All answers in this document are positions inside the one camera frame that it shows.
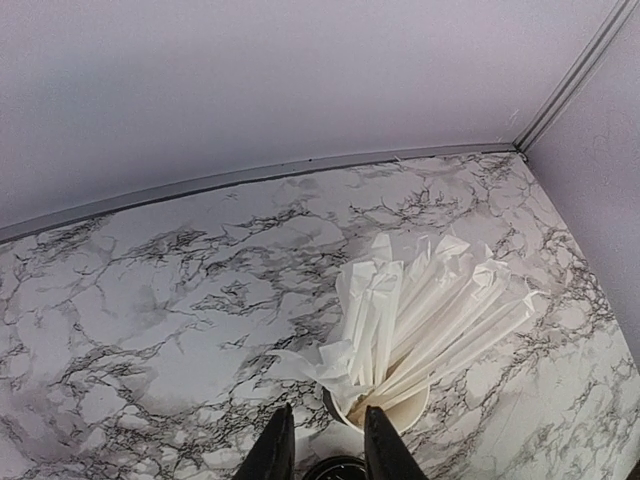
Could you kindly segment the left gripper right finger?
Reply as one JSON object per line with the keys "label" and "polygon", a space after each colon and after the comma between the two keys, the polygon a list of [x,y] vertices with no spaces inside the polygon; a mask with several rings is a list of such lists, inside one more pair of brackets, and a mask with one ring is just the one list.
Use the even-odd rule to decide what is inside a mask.
{"label": "left gripper right finger", "polygon": [[372,480],[427,480],[380,407],[368,406],[364,424],[366,477]]}

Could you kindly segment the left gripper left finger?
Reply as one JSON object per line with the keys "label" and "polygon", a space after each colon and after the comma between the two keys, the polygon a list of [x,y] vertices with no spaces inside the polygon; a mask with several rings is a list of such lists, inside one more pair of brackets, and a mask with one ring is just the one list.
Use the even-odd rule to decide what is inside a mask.
{"label": "left gripper left finger", "polygon": [[238,469],[238,480],[291,480],[295,466],[294,416],[278,408]]}

